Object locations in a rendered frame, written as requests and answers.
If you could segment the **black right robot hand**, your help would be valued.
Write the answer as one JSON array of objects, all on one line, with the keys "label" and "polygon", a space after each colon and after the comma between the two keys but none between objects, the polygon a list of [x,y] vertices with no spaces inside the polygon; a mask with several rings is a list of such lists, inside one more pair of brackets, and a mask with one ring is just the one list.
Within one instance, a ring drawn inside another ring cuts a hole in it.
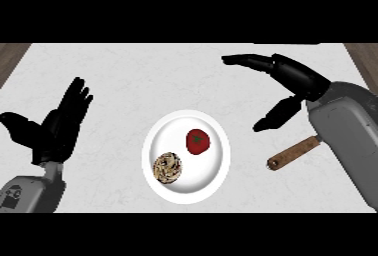
[{"label": "black right robot hand", "polygon": [[222,57],[226,65],[265,72],[294,93],[283,99],[253,126],[256,132],[280,129],[302,110],[305,100],[315,102],[327,93],[331,81],[305,64],[281,54],[237,54]]}]

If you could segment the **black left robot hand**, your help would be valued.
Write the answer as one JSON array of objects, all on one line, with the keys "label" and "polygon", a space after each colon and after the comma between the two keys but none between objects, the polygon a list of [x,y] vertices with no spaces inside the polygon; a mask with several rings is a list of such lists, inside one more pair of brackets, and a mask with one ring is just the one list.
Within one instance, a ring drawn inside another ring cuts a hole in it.
[{"label": "black left robot hand", "polygon": [[0,123],[9,131],[12,141],[33,150],[33,165],[64,163],[70,159],[94,100],[89,92],[85,79],[76,77],[60,106],[49,112],[42,124],[14,112],[0,114]]}]

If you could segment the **white oval plate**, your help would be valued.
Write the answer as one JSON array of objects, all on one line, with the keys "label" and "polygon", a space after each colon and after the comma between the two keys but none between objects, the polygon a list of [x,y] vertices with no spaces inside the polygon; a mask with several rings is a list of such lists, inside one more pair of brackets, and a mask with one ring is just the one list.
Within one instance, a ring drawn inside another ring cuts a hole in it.
[{"label": "white oval plate", "polygon": [[[200,129],[210,137],[210,148],[192,155],[187,148],[187,136]],[[154,177],[159,157],[173,152],[182,160],[182,175],[172,184]],[[142,169],[156,193],[172,203],[194,204],[206,200],[222,186],[231,168],[231,145],[216,119],[197,110],[179,110],[154,124],[142,148]]]}]

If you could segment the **red tomato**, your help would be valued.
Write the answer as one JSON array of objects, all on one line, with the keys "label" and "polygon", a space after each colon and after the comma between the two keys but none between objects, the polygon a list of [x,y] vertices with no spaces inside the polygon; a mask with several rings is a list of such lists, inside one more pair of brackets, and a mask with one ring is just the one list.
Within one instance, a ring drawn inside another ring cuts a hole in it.
[{"label": "red tomato", "polygon": [[210,148],[210,136],[201,129],[192,129],[187,135],[187,149],[192,155],[203,154]]}]

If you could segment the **brown speckled round food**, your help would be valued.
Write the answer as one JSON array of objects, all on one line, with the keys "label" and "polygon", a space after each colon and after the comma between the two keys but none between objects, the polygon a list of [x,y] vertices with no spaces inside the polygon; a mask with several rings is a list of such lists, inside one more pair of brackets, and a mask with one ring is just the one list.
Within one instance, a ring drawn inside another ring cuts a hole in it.
[{"label": "brown speckled round food", "polygon": [[176,153],[164,153],[154,162],[154,177],[163,184],[172,184],[182,175],[182,160]]}]

